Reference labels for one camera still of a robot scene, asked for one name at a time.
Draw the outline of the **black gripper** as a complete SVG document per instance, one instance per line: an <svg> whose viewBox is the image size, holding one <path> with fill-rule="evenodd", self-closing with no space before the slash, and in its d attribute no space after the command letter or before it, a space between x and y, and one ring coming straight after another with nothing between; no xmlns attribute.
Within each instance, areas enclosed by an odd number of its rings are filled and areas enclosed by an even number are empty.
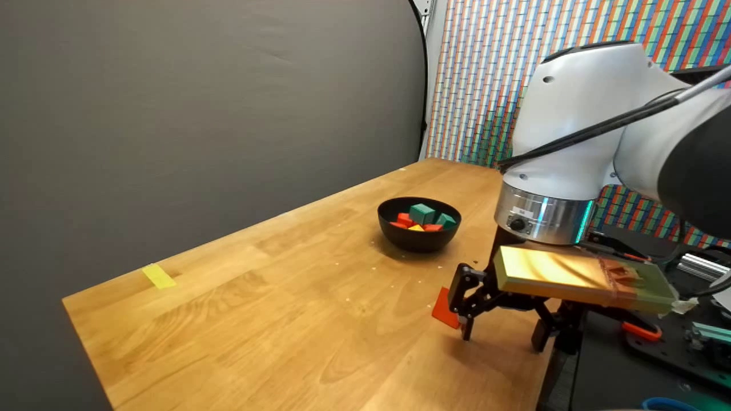
<svg viewBox="0 0 731 411"><path fill-rule="evenodd" d="M467 263L459 263L449 283L449 309L459 320L462 338L472 335L472 322L478 315L494 308L514 308L514 309L536 309L539 322L532 330L532 349L540 352L548 338L556 330L575 333L580 329L580 313L563 309L551 313L543 296L504 291L497 288L496 255L499 247L520 244L520 238L497 228L494 235L494 247L483 269L474 269Z"/></svg>

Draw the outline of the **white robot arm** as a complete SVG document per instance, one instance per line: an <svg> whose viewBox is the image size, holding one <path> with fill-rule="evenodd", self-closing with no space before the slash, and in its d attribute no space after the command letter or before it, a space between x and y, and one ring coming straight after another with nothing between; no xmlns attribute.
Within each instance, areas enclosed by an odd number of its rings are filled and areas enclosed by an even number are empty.
<svg viewBox="0 0 731 411"><path fill-rule="evenodd" d="M679 296L660 269L587 238L599 193L627 187L682 220L729 233L729 71L687 81L619 41L545 57L499 162L488 263L462 263L438 308L462 333L494 308L532 309L532 345L595 309L640 327Z"/></svg>

